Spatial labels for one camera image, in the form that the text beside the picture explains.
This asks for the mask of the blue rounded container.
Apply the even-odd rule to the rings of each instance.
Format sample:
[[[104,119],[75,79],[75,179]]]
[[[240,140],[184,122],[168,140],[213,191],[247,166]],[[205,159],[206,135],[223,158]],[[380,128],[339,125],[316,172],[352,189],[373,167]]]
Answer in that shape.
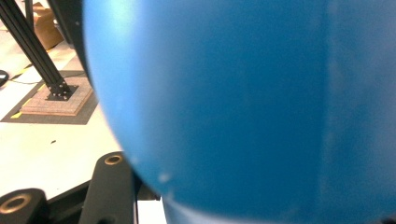
[[[83,21],[168,224],[396,215],[396,0],[84,0]]]

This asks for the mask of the black upright post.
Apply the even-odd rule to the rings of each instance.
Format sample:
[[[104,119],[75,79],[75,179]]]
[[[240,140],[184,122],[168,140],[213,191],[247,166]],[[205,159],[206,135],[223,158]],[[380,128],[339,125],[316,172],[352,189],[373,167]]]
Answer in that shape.
[[[86,60],[83,36],[83,0],[47,0],[55,15],[61,34],[68,45],[75,50],[89,82],[90,71]]]

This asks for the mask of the brown wooden base plate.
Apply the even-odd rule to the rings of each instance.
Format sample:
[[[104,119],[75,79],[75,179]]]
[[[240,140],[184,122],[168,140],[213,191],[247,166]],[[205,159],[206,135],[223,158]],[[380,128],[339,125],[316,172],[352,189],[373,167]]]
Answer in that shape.
[[[67,70],[62,71],[64,79],[67,77],[86,77],[83,71]],[[36,84],[7,114],[5,114],[0,122],[10,123],[34,123],[34,124],[72,124],[72,125],[85,125],[90,120],[93,111],[97,107],[97,99],[92,92],[91,97],[85,105],[79,110],[78,114],[74,117],[67,116],[50,116],[50,115],[27,115],[20,112],[21,106],[33,96],[33,94],[45,84]]]

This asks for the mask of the cardboard box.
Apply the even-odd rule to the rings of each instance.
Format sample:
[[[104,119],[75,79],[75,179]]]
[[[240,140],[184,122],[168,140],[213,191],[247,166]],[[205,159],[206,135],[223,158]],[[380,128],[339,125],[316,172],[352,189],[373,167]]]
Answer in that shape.
[[[44,49],[52,49],[64,41],[63,36],[56,27],[55,16],[52,10],[44,7],[40,2],[33,4],[34,29]]]

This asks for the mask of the brick-patterned base block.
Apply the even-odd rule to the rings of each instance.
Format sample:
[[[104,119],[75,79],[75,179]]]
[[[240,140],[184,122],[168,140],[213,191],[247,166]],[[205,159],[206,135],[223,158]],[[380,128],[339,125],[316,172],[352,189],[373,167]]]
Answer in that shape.
[[[67,99],[55,99],[50,90],[42,85],[21,106],[20,112],[27,115],[76,116],[91,97],[92,87],[86,77],[67,77],[65,80],[72,90]]]

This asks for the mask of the black metal stand leg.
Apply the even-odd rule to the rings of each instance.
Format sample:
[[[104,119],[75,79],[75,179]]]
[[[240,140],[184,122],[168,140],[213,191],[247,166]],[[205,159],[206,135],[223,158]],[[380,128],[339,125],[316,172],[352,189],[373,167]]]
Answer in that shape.
[[[0,20],[41,76],[49,90],[49,98],[68,101],[77,87],[67,85],[15,0],[0,0]]]

